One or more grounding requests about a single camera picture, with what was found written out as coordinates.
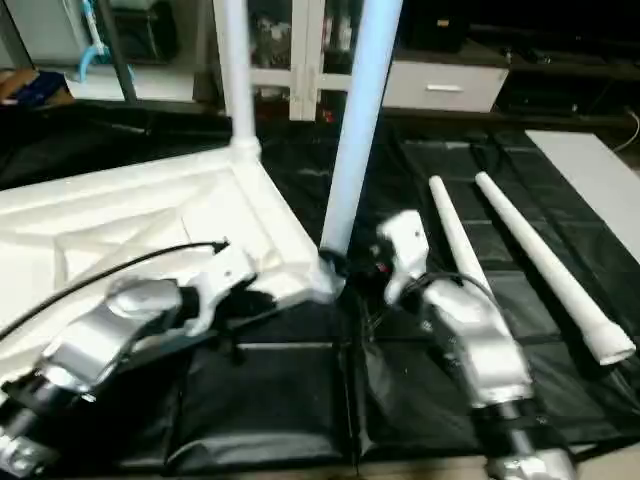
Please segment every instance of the white foam tube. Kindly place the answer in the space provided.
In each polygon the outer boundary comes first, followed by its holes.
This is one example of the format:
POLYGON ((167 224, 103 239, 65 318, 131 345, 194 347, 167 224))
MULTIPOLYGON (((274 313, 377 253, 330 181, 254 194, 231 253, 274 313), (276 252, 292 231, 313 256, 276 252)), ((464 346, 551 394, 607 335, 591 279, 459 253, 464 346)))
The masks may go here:
POLYGON ((345 255, 382 104, 402 0, 366 0, 320 246, 345 255))
MULTIPOLYGON (((436 210, 438 210, 438 215, 440 216, 440 221, 444 228, 444 234, 447 237, 449 247, 451 247, 451 253, 453 254, 453 259, 456 262, 458 271, 475 278, 489 292, 491 292, 491 287, 489 286, 487 277, 485 277, 484 272, 482 271, 478 257, 476 257, 476 254, 473 251, 471 242, 464 231, 462 222, 458 217, 456 209, 453 206, 453 202, 449 197, 449 193, 447 192, 447 188, 444 186, 442 179, 438 176, 431 177, 429 179, 429 188, 431 189, 431 194, 435 200, 436 210)), ((478 290, 471 282, 463 281, 463 283, 465 288, 468 288, 471 291, 478 290)), ((511 331, 504 321, 504 318, 502 318, 502 315, 496 315, 494 318, 496 326, 505 335, 511 336, 511 331)))
POLYGON ((228 32, 229 79, 231 84, 231 117, 233 141, 254 144, 253 94, 251 93, 249 15, 247 0, 227 0, 225 3, 226 30, 228 32))
POLYGON ((476 175, 476 183, 573 317, 600 365, 611 365, 633 355, 635 344, 619 325, 607 318, 491 177, 481 172, 476 175))

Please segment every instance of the black cylinder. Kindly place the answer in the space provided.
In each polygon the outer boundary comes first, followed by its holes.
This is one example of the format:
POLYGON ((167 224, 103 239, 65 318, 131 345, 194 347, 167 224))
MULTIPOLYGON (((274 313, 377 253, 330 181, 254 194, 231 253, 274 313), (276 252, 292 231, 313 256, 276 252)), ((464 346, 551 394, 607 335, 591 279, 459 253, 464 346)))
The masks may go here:
POLYGON ((15 382, 7 382, 2 390, 8 395, 0 405, 0 427, 12 437, 25 437, 57 450, 69 432, 69 415, 79 402, 78 393, 51 383, 37 372, 15 382))
POLYGON ((476 409, 476 435, 489 458, 532 455, 563 448, 564 442, 534 399, 514 400, 476 409))
POLYGON ((196 287, 180 287, 182 305, 170 328, 182 328, 187 320, 197 318, 200 314, 200 294, 196 287))

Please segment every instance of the black mat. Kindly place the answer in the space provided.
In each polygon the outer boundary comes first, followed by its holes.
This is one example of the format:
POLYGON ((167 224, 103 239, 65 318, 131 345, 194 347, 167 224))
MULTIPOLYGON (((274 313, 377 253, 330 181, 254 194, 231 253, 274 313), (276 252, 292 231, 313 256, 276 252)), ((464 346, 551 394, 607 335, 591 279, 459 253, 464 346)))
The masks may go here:
MULTIPOLYGON (((128 165, 225 144, 227 122, 87 107, 12 116, 0 187, 128 165)), ((318 242, 339 129, 259 128, 263 163, 318 242)), ((453 260, 427 186, 441 175, 553 421, 574 444, 640 438, 640 362, 595 364, 571 319, 473 187, 486 169, 603 310, 640 339, 640 267, 522 132, 400 131, 382 122, 350 259, 368 257, 376 226, 416 208, 429 267, 453 260)), ((216 472, 351 465, 481 451, 459 388, 419 319, 351 286, 340 305, 304 304, 224 345, 132 372, 99 402, 81 461, 60 474, 216 472)))

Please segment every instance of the white tabletop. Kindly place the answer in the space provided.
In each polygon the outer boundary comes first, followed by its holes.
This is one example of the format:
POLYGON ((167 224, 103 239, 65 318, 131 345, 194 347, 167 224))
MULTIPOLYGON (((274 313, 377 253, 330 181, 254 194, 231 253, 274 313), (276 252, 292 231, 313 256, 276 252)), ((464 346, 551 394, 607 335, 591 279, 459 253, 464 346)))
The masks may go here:
POLYGON ((640 177, 591 133, 527 135, 640 263, 640 177))

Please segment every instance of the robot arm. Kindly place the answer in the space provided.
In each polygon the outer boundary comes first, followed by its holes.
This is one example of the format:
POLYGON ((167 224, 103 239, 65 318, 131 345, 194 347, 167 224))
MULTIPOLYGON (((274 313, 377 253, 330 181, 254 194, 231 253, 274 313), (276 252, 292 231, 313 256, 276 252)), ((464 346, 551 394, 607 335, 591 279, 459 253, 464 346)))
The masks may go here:
MULTIPOLYGON (((426 271, 426 235, 417 213, 409 213, 378 230, 391 247, 389 304, 416 278, 416 262, 426 271)), ((421 311, 436 311, 431 330, 467 395, 487 474, 497 480, 574 480, 570 455, 535 399, 526 358, 494 301, 451 280, 436 280, 420 294, 421 311)))
POLYGON ((186 287, 171 279, 114 285, 61 331, 27 375, 3 385, 0 469, 22 478, 53 464, 64 449, 65 418, 99 397, 139 340, 176 328, 188 336, 208 330, 216 305, 254 278, 246 254, 227 246, 186 287))

